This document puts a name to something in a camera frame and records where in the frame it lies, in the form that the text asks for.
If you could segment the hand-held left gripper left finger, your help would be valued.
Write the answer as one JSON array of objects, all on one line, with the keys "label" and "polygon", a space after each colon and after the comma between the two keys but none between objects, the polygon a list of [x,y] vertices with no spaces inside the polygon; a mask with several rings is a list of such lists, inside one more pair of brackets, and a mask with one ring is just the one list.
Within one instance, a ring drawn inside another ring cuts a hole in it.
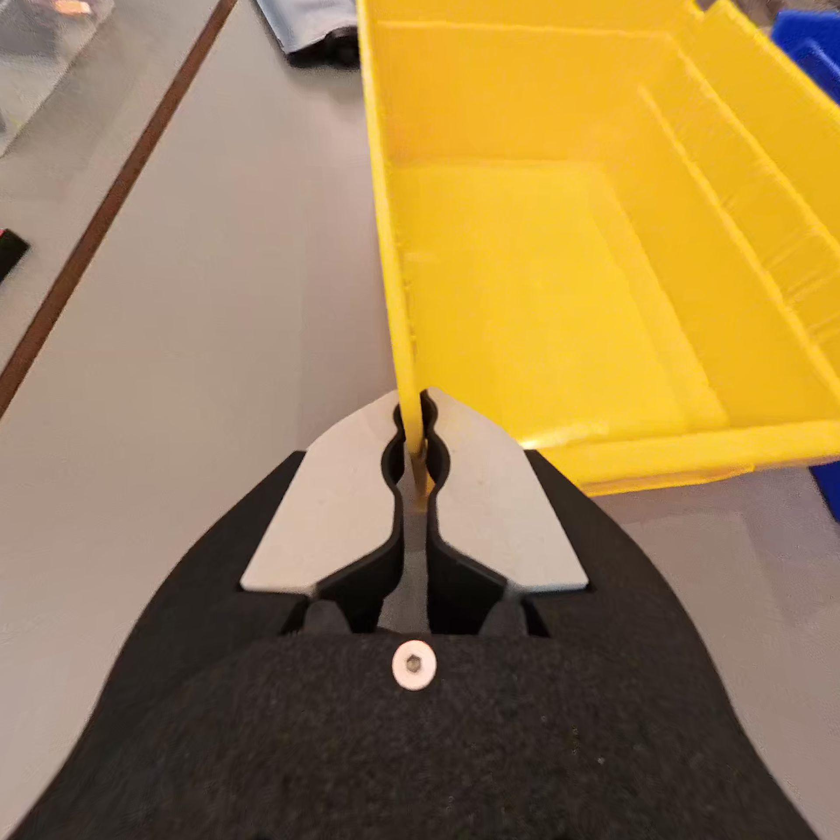
[{"label": "hand-held left gripper left finger", "polygon": [[404,445],[396,391],[321,434],[302,454],[240,587],[333,602],[354,633],[374,633],[404,571]]}]

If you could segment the clear plastic box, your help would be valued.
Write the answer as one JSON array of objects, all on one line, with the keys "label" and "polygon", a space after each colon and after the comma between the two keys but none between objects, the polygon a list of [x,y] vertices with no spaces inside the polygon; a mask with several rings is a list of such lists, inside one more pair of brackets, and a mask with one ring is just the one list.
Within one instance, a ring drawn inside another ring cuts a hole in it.
[{"label": "clear plastic box", "polygon": [[1,2],[1,154],[113,8],[113,1]]}]

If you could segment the black device with red mark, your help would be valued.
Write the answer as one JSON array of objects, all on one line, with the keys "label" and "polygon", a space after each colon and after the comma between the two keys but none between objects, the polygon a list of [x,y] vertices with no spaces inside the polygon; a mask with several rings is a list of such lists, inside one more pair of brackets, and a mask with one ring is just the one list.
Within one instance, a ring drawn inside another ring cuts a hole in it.
[{"label": "black device with red mark", "polygon": [[27,255],[29,242],[8,227],[1,228],[0,280],[1,284]]}]

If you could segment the blue plastic bin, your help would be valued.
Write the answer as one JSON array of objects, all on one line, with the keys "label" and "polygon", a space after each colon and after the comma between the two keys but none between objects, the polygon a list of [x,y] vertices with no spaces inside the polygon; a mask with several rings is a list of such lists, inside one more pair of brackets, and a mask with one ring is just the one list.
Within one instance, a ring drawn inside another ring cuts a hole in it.
[{"label": "blue plastic bin", "polygon": [[[772,41],[839,105],[839,13],[780,11]],[[839,462],[811,467],[812,477],[834,520],[839,523]]]}]

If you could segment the yellow plastic bin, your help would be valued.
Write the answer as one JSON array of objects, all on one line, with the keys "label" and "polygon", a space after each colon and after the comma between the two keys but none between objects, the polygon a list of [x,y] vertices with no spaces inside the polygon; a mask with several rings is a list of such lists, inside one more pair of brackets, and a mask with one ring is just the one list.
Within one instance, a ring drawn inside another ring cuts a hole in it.
[{"label": "yellow plastic bin", "polygon": [[593,496],[838,459],[838,105],[730,2],[358,2],[395,378]]}]

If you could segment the grey pouch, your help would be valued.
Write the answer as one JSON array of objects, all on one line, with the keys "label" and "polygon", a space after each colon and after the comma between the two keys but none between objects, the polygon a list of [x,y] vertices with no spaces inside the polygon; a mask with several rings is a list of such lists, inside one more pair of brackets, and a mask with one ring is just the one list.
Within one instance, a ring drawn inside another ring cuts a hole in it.
[{"label": "grey pouch", "polygon": [[355,1],[255,3],[290,66],[359,68]]}]

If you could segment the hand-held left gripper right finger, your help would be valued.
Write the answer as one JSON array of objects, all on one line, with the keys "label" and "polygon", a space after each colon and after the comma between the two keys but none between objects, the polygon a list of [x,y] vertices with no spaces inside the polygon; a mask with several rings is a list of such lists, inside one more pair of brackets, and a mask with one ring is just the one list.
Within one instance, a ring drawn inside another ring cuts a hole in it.
[{"label": "hand-held left gripper right finger", "polygon": [[478,634],[500,602],[582,592],[590,581],[526,450],[445,391],[422,394],[427,617],[438,635]]}]

